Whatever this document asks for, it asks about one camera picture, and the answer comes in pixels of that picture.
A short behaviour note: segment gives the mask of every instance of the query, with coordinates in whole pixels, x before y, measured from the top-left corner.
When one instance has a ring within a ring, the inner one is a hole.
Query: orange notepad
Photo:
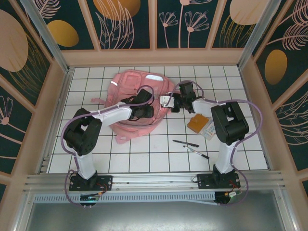
[[[190,122],[187,124],[187,127],[193,130],[195,133],[199,133],[202,128],[208,123],[209,119],[204,117],[201,114],[195,115],[194,118],[191,118]]]

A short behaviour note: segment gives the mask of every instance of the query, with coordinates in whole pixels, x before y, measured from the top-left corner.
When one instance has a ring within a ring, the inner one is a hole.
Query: gray metal floor
[[[34,204],[27,231],[283,231],[273,192],[252,191],[231,207],[196,203],[110,203],[84,210]]]

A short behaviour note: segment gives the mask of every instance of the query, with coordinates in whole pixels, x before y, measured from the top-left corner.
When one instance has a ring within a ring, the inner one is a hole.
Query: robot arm
[[[212,180],[217,187],[223,187],[233,180],[235,170],[231,165],[231,155],[236,143],[243,140],[249,132],[248,123],[237,102],[209,103],[201,97],[196,97],[193,91],[193,84],[187,82],[180,84],[180,94],[161,98],[163,106],[171,107],[173,112],[185,108],[189,113],[202,114],[205,117],[212,117],[215,132],[220,140],[218,160],[214,164]]]
[[[64,132],[64,140],[75,154],[76,165],[79,167],[77,175],[79,181],[90,188],[96,183],[97,171],[93,164],[92,151],[96,146],[101,128],[123,120],[152,118],[154,109],[150,105],[132,106],[147,102],[151,97],[151,93],[141,89],[137,96],[123,99],[116,105],[97,111],[96,115],[82,117],[69,124]],[[81,108],[74,117],[89,113],[93,112]]]
[[[77,119],[67,127],[64,139],[68,147],[76,154],[74,158],[79,165],[78,177],[84,181],[84,184],[91,188],[96,182],[97,171],[92,160],[92,150],[96,145],[101,127],[123,120],[153,117],[153,108],[150,105],[137,107],[129,105],[146,102],[151,96],[146,90],[141,90],[132,101],[132,97],[124,99],[115,106],[99,110],[97,115]],[[171,99],[170,96],[162,96],[161,104],[164,107],[171,107],[172,112],[179,112],[180,108],[185,108],[189,113],[199,113],[213,118],[216,134],[221,142],[212,176],[217,187],[229,182],[229,179],[234,176],[234,169],[230,163],[231,153],[236,142],[242,140],[249,131],[238,103],[232,102],[224,105],[208,103],[196,97],[192,83],[184,83],[180,84],[180,94],[174,93]],[[85,109],[79,109],[74,117],[88,113]]]

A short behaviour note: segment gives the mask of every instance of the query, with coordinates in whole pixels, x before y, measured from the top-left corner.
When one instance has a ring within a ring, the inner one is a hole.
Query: pink backpack
[[[142,85],[149,85],[154,89],[154,117],[141,118],[138,121],[121,121],[112,124],[111,129],[117,134],[117,143],[125,143],[132,138],[149,134],[162,121],[170,109],[160,105],[160,96],[166,95],[174,88],[174,84],[165,76],[143,71],[128,70],[116,74],[108,87],[105,107],[112,106],[122,99],[137,94]]]

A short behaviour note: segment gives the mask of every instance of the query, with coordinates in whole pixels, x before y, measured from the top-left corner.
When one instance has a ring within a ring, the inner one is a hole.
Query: plant stem drawing
[[[181,27],[182,27],[183,8],[184,8],[184,5],[182,4],[181,13],[180,13],[180,24],[179,24],[179,48],[181,48]]]
[[[223,24],[219,36],[219,46],[226,48],[232,47],[233,42],[236,40],[235,47],[243,48],[246,45],[251,33],[254,30],[255,24],[251,25],[248,31],[243,34],[243,30],[246,27],[246,25],[239,25],[235,23],[232,19],[231,23],[228,25],[230,19],[231,16],[229,15],[225,23]]]
[[[9,157],[9,156],[2,156],[2,155],[0,155],[0,158],[4,158],[4,159],[14,159],[14,160],[17,159],[17,157]]]
[[[26,133],[25,131],[13,126],[10,124],[10,116],[12,114],[12,109],[13,109],[13,100],[10,98],[10,97],[7,97],[6,101],[4,100],[4,97],[1,95],[0,96],[0,125],[9,125],[11,126],[12,128],[22,132],[22,133]],[[10,140],[12,142],[15,142],[17,144],[22,144],[22,142],[20,141],[17,141],[11,137],[8,137],[6,135],[3,135],[0,133],[0,136],[7,139],[7,140]]]
[[[37,97],[43,86],[48,67],[44,62],[40,48],[27,33],[26,37],[29,49],[27,63],[20,71],[9,73],[11,78],[22,90],[33,97]],[[12,44],[12,46],[15,47],[16,51],[18,51],[17,44]]]
[[[298,100],[282,105],[276,114],[289,145],[308,143],[308,92]]]
[[[204,3],[209,3],[211,1],[212,0],[180,0],[180,3],[182,6],[181,6],[181,11],[180,11],[180,23],[179,23],[179,48],[181,48],[181,26],[182,26],[184,6],[204,4]]]
[[[185,13],[185,23],[188,31],[187,48],[189,48],[190,34],[194,31],[207,30],[209,24],[207,22],[206,13],[196,12],[192,17],[192,12],[189,11]]]
[[[129,11],[118,1],[119,10],[111,0],[106,0],[108,7],[102,0],[97,0],[101,17],[96,13],[100,24],[101,34],[99,43],[102,49],[128,49],[134,42],[134,24]]]
[[[166,45],[167,48],[169,48],[167,34],[166,34],[166,27],[177,25],[179,22],[178,20],[176,20],[174,12],[173,13],[167,12],[166,14],[164,12],[161,12],[159,13],[159,18],[164,27]]]
[[[294,24],[289,26],[282,38],[268,42],[266,45],[281,41],[285,50],[301,50],[308,42],[308,0],[298,0],[293,8],[293,13],[282,20],[292,18]]]

